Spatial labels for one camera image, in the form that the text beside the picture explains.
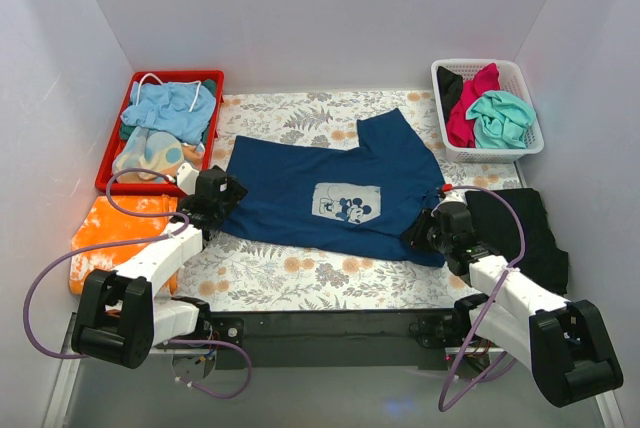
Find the dark blue t shirt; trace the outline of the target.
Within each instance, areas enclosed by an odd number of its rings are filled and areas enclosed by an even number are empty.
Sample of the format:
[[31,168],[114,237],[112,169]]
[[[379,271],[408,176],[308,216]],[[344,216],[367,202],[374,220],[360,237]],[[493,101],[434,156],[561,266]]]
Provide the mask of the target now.
[[401,238],[445,180],[434,154],[400,110],[360,120],[349,150],[239,136],[227,167],[248,193],[222,232],[257,242],[317,248],[440,268],[437,252]]

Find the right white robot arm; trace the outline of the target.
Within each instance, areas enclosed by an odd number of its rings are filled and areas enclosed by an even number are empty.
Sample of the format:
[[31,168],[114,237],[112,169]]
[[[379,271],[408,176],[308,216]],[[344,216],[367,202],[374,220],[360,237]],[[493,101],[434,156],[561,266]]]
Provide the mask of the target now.
[[484,338],[526,366],[556,407],[622,386],[598,308],[554,294],[510,266],[478,237],[465,203],[444,201],[423,210],[402,238],[414,249],[442,254],[476,291],[456,301],[443,320],[420,320],[421,341],[465,350]]

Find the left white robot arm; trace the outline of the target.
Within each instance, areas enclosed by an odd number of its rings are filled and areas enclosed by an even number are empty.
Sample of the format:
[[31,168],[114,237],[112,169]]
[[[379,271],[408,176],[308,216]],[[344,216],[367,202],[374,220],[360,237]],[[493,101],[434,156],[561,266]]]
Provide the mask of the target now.
[[218,166],[183,166],[174,181],[184,196],[166,213],[164,231],[126,262],[86,277],[71,336],[74,352],[137,368],[156,345],[181,338],[200,348],[211,340],[208,304],[172,297],[163,287],[203,251],[248,191]]

